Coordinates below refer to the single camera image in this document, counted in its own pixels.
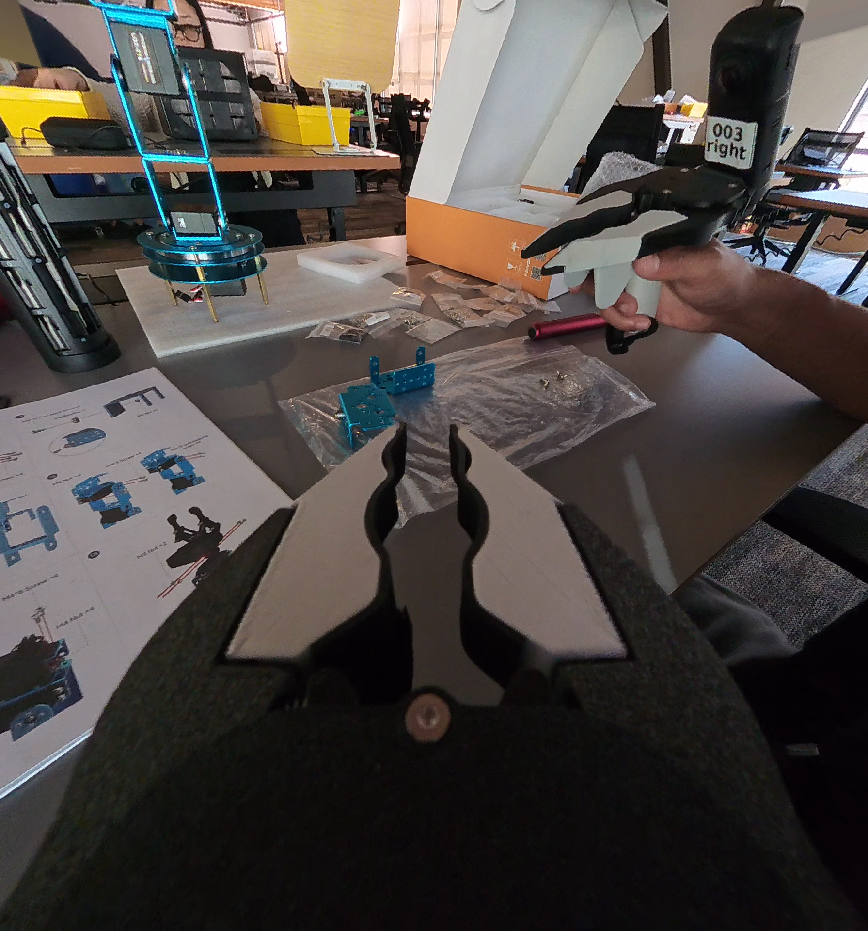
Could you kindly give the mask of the white foam sheet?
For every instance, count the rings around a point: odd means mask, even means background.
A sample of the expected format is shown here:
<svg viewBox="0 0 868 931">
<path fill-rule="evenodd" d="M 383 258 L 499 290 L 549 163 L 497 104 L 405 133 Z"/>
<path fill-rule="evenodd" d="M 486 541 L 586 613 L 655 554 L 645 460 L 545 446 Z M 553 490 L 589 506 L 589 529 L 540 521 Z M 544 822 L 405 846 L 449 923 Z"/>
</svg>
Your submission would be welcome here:
<svg viewBox="0 0 868 931">
<path fill-rule="evenodd" d="M 262 278 L 251 279 L 246 294 L 214 296 L 218 322 L 213 321 L 204 301 L 175 304 L 166 283 L 146 266 L 119 269 L 116 273 L 159 358 L 391 308 L 392 293 L 407 282 L 406 263 L 382 278 L 353 285 L 300 267 L 297 251 L 268 253 Z M 382 251 L 405 260 L 404 255 Z"/>
</svg>

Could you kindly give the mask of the beige acoustic panel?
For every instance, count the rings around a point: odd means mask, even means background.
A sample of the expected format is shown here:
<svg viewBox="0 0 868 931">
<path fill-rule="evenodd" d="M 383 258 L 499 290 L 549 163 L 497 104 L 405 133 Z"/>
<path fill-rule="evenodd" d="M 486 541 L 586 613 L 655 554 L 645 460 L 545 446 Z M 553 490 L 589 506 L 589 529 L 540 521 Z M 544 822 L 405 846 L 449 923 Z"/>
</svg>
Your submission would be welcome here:
<svg viewBox="0 0 868 931">
<path fill-rule="evenodd" d="M 285 1 L 288 69 L 303 87 L 323 78 L 389 87 L 394 68 L 398 1 Z"/>
</svg>

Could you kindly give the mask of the black mesh office chair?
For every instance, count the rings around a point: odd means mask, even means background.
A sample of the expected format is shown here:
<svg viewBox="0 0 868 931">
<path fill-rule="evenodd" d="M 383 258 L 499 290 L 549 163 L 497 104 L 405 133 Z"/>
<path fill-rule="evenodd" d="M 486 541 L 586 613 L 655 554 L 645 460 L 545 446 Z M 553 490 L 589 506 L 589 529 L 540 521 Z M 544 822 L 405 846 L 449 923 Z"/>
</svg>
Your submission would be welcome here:
<svg viewBox="0 0 868 931">
<path fill-rule="evenodd" d="M 864 135 L 864 132 L 805 129 L 790 151 L 786 164 L 811 169 L 841 169 Z"/>
</svg>

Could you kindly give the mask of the pile of small screw bags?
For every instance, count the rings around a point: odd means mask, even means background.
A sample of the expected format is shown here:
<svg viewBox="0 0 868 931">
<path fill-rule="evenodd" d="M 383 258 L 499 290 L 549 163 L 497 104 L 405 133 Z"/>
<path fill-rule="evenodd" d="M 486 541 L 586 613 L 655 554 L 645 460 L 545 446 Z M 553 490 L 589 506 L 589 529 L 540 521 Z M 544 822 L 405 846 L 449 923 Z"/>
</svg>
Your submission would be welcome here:
<svg viewBox="0 0 868 931">
<path fill-rule="evenodd" d="M 349 319 L 315 325 L 307 337 L 335 343 L 359 344 L 390 332 L 403 332 L 424 345 L 438 343 L 458 332 L 505 329 L 534 313 L 560 313 L 557 301 L 541 299 L 510 276 L 498 283 L 474 283 L 442 270 L 426 275 L 440 290 L 425 294 L 401 287 L 391 295 L 391 308 L 367 311 Z"/>
</svg>

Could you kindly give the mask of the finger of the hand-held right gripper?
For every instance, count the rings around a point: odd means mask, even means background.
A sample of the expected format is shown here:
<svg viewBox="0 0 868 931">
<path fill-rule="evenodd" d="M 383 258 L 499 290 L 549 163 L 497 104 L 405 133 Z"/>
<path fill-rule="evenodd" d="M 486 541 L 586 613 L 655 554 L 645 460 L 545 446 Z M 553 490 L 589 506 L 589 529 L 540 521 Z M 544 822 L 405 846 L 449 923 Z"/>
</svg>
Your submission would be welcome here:
<svg viewBox="0 0 868 931">
<path fill-rule="evenodd" d="M 544 271 L 558 274 L 562 269 L 568 287 L 581 273 L 593 272 L 595 293 L 623 293 L 637 278 L 633 262 L 643 237 L 686 220 L 678 212 L 645 212 L 626 225 L 610 227 L 590 237 L 576 239 L 556 252 Z"/>
<path fill-rule="evenodd" d="M 657 209 L 668 187 L 668 170 L 658 169 L 645 176 L 603 187 L 578 200 L 553 227 L 521 250 L 524 259 L 541 255 L 550 260 L 570 242 L 590 237 L 610 227 L 626 225 L 645 212 L 668 212 Z M 639 256 L 668 247 L 668 227 L 643 237 Z"/>
</svg>

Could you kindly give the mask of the person's right forearm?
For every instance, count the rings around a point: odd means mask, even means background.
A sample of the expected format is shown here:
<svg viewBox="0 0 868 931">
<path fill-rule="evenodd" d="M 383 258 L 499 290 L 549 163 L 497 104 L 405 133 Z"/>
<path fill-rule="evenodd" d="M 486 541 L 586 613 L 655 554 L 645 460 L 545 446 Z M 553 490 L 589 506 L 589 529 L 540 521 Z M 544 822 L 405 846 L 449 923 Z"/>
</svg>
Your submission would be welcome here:
<svg viewBox="0 0 868 931">
<path fill-rule="evenodd" d="M 730 250 L 730 310 L 719 331 L 868 425 L 868 309 Z"/>
</svg>

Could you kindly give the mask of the black patterned bottle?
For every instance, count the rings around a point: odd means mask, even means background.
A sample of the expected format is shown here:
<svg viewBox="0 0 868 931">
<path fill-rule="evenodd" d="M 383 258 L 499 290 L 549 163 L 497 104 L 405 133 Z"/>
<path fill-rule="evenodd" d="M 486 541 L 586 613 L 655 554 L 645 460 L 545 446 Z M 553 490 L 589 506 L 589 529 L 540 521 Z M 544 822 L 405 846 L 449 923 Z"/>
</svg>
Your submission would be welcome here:
<svg viewBox="0 0 868 931">
<path fill-rule="evenodd" d="M 79 284 L 10 152 L 0 118 L 0 293 L 47 366 L 102 368 L 121 351 Z"/>
</svg>

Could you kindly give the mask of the wooden background table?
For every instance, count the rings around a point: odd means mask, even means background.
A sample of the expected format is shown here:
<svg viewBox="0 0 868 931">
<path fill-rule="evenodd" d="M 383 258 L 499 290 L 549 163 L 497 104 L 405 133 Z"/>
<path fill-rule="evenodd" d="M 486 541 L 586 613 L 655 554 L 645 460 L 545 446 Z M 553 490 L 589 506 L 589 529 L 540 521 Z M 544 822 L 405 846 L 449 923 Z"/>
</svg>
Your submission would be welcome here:
<svg viewBox="0 0 868 931">
<path fill-rule="evenodd" d="M 783 271 L 786 273 L 796 273 L 800 269 L 807 254 L 812 250 L 821 235 L 822 228 L 828 219 L 832 217 L 839 218 L 845 221 L 846 227 L 868 232 L 868 193 L 842 188 L 793 191 L 788 187 L 777 187 L 771 189 L 769 201 L 773 206 L 809 215 L 809 222 L 800 238 L 793 245 L 783 267 Z M 843 280 L 836 292 L 837 297 L 842 297 L 852 289 L 867 263 L 868 248 Z"/>
</svg>

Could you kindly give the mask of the person's right hand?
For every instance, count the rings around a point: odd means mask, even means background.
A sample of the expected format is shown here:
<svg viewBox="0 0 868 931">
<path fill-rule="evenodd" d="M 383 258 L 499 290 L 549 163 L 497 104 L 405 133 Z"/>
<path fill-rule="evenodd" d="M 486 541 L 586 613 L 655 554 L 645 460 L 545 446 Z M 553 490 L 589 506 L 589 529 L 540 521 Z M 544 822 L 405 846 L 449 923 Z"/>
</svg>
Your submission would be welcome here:
<svg viewBox="0 0 868 931">
<path fill-rule="evenodd" d="M 725 335 L 742 320 L 763 271 L 717 239 L 638 257 L 632 270 L 661 286 L 654 316 L 659 325 Z"/>
</svg>

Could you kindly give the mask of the yellow storage bin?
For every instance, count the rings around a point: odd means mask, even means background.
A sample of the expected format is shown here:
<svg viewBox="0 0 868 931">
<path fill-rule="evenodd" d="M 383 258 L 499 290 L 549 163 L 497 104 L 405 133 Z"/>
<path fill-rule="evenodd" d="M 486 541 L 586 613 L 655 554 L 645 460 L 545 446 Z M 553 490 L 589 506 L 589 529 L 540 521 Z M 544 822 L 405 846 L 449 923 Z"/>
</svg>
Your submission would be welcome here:
<svg viewBox="0 0 868 931">
<path fill-rule="evenodd" d="M 0 86 L 0 117 L 5 125 L 38 128 L 51 117 L 109 119 L 110 113 L 96 91 Z"/>
<path fill-rule="evenodd" d="M 325 106 L 299 103 L 261 102 L 261 115 L 267 136 L 275 141 L 309 147 L 331 147 L 335 138 L 341 147 L 350 142 L 350 110 L 331 109 L 335 136 Z"/>
</svg>

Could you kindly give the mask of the white foam box insert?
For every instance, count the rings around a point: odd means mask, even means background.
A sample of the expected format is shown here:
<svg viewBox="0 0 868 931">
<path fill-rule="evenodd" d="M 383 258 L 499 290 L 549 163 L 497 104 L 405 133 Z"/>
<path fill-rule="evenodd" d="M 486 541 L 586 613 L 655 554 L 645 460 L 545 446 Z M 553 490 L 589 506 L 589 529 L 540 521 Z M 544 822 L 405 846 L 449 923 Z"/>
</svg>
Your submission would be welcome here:
<svg viewBox="0 0 868 931">
<path fill-rule="evenodd" d="M 526 225 L 555 225 L 578 199 L 577 194 L 527 185 L 453 192 L 447 205 Z"/>
</svg>

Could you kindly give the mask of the dark desk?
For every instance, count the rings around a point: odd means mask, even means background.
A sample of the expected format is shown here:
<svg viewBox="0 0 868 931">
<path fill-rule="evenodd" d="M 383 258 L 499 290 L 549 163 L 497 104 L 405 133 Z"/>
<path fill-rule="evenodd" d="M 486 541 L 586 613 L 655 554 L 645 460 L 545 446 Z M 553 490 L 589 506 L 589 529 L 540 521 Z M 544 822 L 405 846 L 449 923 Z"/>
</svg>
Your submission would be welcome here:
<svg viewBox="0 0 868 931">
<path fill-rule="evenodd" d="M 0 328 L 0 396 L 23 404 L 157 366 L 284 491 L 300 495 L 324 469 L 279 402 L 360 377 L 371 355 L 385 369 L 411 361 L 402 333 L 341 345 L 304 331 L 155 358 L 129 304 L 99 313 L 122 357 L 85 374 L 49 370 L 14 324 Z M 558 343 L 607 361 L 654 401 L 653 409 L 609 426 L 530 468 L 557 498 L 581 508 L 633 559 L 649 568 L 626 461 L 634 457 L 673 576 L 682 583 L 798 484 L 857 425 L 718 335 L 661 328 L 626 355 L 609 356 L 597 332 Z M 454 506 L 395 530 L 395 596 L 413 624 L 415 684 L 445 686 L 471 704 L 491 703 L 495 684 L 466 657 L 460 639 L 465 535 Z"/>
</svg>

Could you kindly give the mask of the blue metal bracket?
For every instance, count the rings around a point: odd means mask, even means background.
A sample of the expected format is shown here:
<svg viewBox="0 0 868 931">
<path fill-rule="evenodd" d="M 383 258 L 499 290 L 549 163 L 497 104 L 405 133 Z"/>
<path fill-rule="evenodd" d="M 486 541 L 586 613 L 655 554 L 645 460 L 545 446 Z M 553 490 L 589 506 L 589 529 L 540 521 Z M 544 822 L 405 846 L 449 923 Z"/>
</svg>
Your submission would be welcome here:
<svg viewBox="0 0 868 931">
<path fill-rule="evenodd" d="M 348 386 L 338 400 L 351 450 L 359 449 L 396 422 L 390 396 L 372 382 Z"/>
<path fill-rule="evenodd" d="M 413 366 L 381 372 L 378 356 L 370 357 L 370 381 L 379 390 L 391 396 L 433 386 L 436 381 L 436 363 L 426 361 L 426 348 L 416 350 Z"/>
</svg>

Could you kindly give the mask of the orange cardboard box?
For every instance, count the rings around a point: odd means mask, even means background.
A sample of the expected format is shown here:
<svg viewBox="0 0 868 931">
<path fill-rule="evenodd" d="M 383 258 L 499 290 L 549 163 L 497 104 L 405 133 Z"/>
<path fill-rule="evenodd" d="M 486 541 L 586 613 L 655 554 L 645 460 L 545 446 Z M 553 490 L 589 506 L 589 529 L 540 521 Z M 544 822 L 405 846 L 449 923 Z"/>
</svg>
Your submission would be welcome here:
<svg viewBox="0 0 868 931">
<path fill-rule="evenodd" d="M 474 278 L 565 290 L 521 250 L 547 228 L 448 206 L 453 192 L 562 191 L 666 7 L 652 1 L 465 1 L 406 205 L 410 255 Z"/>
</svg>

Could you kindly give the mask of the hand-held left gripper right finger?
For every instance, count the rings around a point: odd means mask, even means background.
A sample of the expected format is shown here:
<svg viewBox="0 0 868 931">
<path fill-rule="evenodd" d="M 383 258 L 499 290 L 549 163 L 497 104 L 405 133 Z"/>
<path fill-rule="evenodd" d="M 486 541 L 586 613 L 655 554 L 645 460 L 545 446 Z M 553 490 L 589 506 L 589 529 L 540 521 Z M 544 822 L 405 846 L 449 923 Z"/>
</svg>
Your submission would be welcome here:
<svg viewBox="0 0 868 931">
<path fill-rule="evenodd" d="M 464 651 L 507 688 L 567 663 L 622 661 L 628 648 L 556 498 L 467 427 L 450 427 L 463 559 Z"/>
</svg>

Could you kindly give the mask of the wooden workbench table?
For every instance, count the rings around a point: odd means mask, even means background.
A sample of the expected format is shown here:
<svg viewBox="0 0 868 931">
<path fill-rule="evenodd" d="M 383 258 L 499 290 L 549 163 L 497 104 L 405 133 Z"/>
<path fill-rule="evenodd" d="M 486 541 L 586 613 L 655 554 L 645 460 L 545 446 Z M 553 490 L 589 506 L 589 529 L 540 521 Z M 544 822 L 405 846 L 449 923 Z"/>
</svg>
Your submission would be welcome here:
<svg viewBox="0 0 868 931">
<path fill-rule="evenodd" d="M 140 158 L 134 151 L 53 149 L 43 141 L 32 140 L 23 144 L 18 139 L 8 139 L 8 145 L 51 223 L 138 219 L 157 213 L 149 194 L 60 196 L 47 181 L 47 176 L 141 173 Z M 399 158 L 388 153 L 360 150 L 355 155 L 334 152 L 321 155 L 305 146 L 270 139 L 216 144 L 211 148 L 211 155 L 212 164 L 218 172 L 310 174 L 310 185 L 302 188 L 226 193 L 223 203 L 230 212 L 326 209 L 338 239 L 346 236 L 343 208 L 357 203 L 355 172 L 397 171 L 400 166 Z"/>
</svg>

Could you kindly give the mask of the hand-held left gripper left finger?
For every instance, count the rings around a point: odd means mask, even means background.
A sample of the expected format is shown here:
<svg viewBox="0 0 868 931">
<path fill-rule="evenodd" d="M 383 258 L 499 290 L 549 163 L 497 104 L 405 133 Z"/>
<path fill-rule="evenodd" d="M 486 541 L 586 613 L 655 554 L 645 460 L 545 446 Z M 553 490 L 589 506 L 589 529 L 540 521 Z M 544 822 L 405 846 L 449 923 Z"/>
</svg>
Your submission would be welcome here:
<svg viewBox="0 0 868 931">
<path fill-rule="evenodd" d="M 395 703 L 412 686 L 412 627 L 395 603 L 384 541 L 398 519 L 407 428 L 379 436 L 296 502 L 247 597 L 224 658 L 288 670 L 304 689 L 322 669 L 359 700 Z"/>
</svg>

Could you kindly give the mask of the large clear plastic bag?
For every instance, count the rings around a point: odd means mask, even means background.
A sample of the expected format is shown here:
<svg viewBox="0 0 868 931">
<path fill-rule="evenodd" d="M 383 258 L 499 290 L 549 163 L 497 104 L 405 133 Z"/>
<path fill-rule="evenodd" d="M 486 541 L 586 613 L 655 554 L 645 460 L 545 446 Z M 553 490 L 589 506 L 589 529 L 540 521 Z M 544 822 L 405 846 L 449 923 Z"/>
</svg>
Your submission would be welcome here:
<svg viewBox="0 0 868 931">
<path fill-rule="evenodd" d="M 570 373 L 560 384 L 556 373 Z M 541 389 L 539 378 L 551 380 Z M 399 526 L 451 504 L 449 427 L 463 425 L 513 466 L 553 458 L 654 406 L 624 375 L 574 346 L 507 340 L 444 355 L 433 386 L 390 398 L 407 425 Z"/>
</svg>

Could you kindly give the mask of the pink metal cylinder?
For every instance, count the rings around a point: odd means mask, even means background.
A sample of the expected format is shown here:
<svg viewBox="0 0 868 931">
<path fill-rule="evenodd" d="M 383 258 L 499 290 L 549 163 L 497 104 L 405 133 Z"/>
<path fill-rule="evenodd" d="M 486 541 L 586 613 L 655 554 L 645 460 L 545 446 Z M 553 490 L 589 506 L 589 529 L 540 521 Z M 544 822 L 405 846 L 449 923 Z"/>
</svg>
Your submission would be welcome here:
<svg viewBox="0 0 868 931">
<path fill-rule="evenodd" d="M 581 332 L 605 329 L 606 326 L 606 321 L 597 313 L 584 314 L 566 319 L 540 320 L 529 327 L 528 337 L 532 341 L 545 341 Z"/>
</svg>

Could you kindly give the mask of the assembly instruction booklet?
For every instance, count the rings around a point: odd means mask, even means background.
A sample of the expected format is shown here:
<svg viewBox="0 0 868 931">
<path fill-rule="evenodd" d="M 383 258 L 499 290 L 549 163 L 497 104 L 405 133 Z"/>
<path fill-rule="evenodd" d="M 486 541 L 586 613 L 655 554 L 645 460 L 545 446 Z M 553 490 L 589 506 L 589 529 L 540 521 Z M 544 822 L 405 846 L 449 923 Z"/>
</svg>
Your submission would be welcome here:
<svg viewBox="0 0 868 931">
<path fill-rule="evenodd" d="M 289 504 L 157 369 L 0 411 L 0 799 Z"/>
</svg>

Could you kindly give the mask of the black compartment case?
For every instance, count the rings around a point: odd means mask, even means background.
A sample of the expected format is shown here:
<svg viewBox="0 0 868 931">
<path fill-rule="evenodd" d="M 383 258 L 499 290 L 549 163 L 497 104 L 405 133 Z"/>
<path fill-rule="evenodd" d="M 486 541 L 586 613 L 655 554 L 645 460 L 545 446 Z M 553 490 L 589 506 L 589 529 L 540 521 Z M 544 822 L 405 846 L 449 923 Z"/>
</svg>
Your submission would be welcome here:
<svg viewBox="0 0 868 931">
<path fill-rule="evenodd" d="M 259 137 L 252 92 L 243 56 L 233 51 L 178 48 L 195 90 L 197 109 L 210 142 L 249 142 Z M 198 141 L 189 99 L 157 97 L 161 131 L 182 141 Z"/>
</svg>

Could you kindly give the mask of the black zip pouch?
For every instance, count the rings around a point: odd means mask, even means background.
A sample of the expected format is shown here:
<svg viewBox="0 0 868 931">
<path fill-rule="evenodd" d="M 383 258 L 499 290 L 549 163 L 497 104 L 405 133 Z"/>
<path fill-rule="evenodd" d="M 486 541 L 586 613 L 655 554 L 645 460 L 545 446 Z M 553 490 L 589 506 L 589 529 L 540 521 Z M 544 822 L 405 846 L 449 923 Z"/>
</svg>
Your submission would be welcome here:
<svg viewBox="0 0 868 931">
<path fill-rule="evenodd" d="M 111 119 L 53 116 L 39 127 L 49 146 L 90 152 L 125 152 L 135 149 L 131 135 Z"/>
</svg>

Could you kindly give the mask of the white metal frame stand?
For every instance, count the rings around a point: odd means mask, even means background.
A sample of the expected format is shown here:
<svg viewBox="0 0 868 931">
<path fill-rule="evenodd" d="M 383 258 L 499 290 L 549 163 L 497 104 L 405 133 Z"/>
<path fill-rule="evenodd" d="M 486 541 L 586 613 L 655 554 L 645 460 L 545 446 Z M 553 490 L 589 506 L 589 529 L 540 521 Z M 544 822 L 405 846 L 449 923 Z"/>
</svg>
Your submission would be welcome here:
<svg viewBox="0 0 868 931">
<path fill-rule="evenodd" d="M 368 129 L 370 135 L 370 147 L 369 151 L 374 152 L 378 146 L 376 126 L 374 122 L 374 110 L 372 106 L 372 95 L 370 85 L 365 81 L 355 81 L 347 80 L 342 78 L 331 78 L 328 76 L 323 76 L 321 78 L 321 88 L 324 94 L 324 102 L 326 107 L 326 115 L 329 124 L 329 130 L 331 133 L 331 142 L 333 146 L 333 151 L 335 154 L 342 155 L 344 153 L 349 153 L 352 149 L 356 150 L 357 147 L 350 146 L 348 144 L 342 145 L 338 139 L 336 132 L 336 125 L 333 117 L 333 108 L 331 106 L 331 91 L 332 90 L 341 90 L 345 92 L 355 92 L 357 94 L 362 94 L 366 99 L 367 106 L 367 116 L 368 116 Z"/>
</svg>

